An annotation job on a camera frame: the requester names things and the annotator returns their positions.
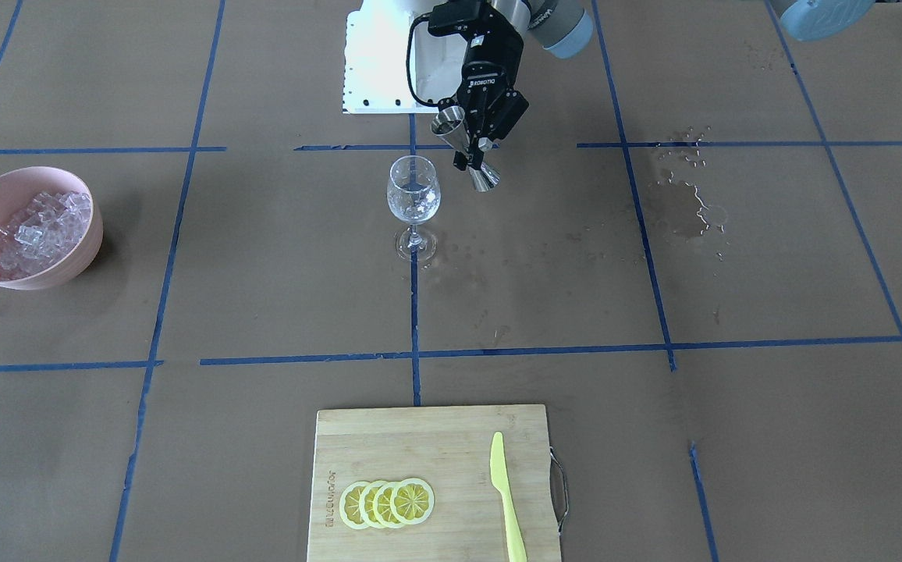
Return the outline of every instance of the bowl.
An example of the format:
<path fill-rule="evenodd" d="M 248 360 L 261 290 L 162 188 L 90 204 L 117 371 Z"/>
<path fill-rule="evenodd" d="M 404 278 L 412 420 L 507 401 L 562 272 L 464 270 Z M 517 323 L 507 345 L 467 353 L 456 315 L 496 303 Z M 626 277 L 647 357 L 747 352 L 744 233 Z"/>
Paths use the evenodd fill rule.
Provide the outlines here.
<path fill-rule="evenodd" d="M 87 269 L 101 249 L 105 228 L 101 221 L 101 209 L 98 209 L 98 203 L 94 202 L 94 195 L 83 180 L 59 168 L 33 166 L 0 176 L 0 226 L 8 224 L 13 213 L 26 207 L 31 198 L 42 191 L 49 195 L 86 193 L 91 199 L 92 206 L 87 231 L 76 246 L 53 266 L 22 279 L 2 281 L 0 278 L 0 287 L 30 291 L 62 285 Z"/>

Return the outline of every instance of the lemon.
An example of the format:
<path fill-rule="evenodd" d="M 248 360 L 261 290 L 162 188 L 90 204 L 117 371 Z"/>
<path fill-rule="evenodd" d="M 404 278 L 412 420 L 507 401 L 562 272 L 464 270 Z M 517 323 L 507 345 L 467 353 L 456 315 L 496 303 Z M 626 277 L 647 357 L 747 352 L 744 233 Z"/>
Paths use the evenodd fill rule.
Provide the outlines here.
<path fill-rule="evenodd" d="M 397 521 L 419 525 L 434 510 L 434 490 L 425 480 L 407 478 L 397 484 L 389 504 Z"/>
<path fill-rule="evenodd" d="M 361 517 L 361 509 L 358 507 L 361 493 L 367 485 L 364 480 L 359 480 L 347 486 L 340 494 L 340 520 L 351 529 L 364 529 L 368 526 Z"/>
<path fill-rule="evenodd" d="M 396 519 L 395 514 L 392 513 L 392 496 L 395 493 L 396 488 L 401 484 L 401 482 L 390 482 L 383 487 L 378 488 L 378 491 L 375 492 L 375 497 L 372 500 L 372 507 L 374 508 L 375 519 L 377 519 L 383 527 L 398 529 L 406 525 Z"/>
<path fill-rule="evenodd" d="M 361 515 L 361 519 L 364 520 L 369 527 L 374 527 L 375 529 L 385 528 L 385 526 L 379 523 L 378 519 L 375 518 L 375 494 L 378 493 L 378 488 L 383 487 L 385 484 L 388 484 L 387 480 L 375 480 L 368 484 L 364 487 L 364 491 L 361 492 L 361 498 L 358 498 L 357 501 L 357 509 Z"/>

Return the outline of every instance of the knife handle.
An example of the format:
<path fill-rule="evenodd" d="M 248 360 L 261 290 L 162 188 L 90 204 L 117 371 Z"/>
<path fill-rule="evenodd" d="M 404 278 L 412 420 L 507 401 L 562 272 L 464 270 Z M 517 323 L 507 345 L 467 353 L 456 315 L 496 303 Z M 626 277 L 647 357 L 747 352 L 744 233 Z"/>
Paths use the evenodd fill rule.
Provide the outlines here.
<path fill-rule="evenodd" d="M 524 550 L 524 540 L 520 534 L 517 512 L 513 508 L 513 497 L 509 492 L 502 495 L 503 522 L 507 530 L 507 555 L 510 557 L 510 562 L 527 562 L 527 551 Z"/>

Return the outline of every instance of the light blue plastic object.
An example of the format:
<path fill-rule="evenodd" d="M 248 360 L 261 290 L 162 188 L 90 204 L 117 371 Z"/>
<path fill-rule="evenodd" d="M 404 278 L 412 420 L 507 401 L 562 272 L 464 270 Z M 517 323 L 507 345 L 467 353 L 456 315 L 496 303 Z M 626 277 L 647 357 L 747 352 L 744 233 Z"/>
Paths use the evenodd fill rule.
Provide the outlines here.
<path fill-rule="evenodd" d="M 583 17 L 580 18 L 576 27 L 560 39 L 558 43 L 551 47 L 545 47 L 545 50 L 560 59 L 568 59 L 582 51 L 583 47 L 586 47 L 591 39 L 593 39 L 593 20 L 591 20 L 590 14 L 583 11 Z"/>
<path fill-rule="evenodd" d="M 847 29 L 868 13 L 875 0 L 797 0 L 780 25 L 798 41 L 815 41 Z"/>

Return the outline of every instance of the glass stem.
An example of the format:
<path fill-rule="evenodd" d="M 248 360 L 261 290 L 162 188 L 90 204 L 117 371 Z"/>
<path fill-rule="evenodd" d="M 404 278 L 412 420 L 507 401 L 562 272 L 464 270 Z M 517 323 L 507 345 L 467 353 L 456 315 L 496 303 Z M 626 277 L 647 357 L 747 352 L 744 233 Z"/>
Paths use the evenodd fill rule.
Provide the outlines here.
<path fill-rule="evenodd" d="M 418 249 L 423 245 L 423 237 L 416 231 L 416 225 L 409 225 L 409 247 Z"/>

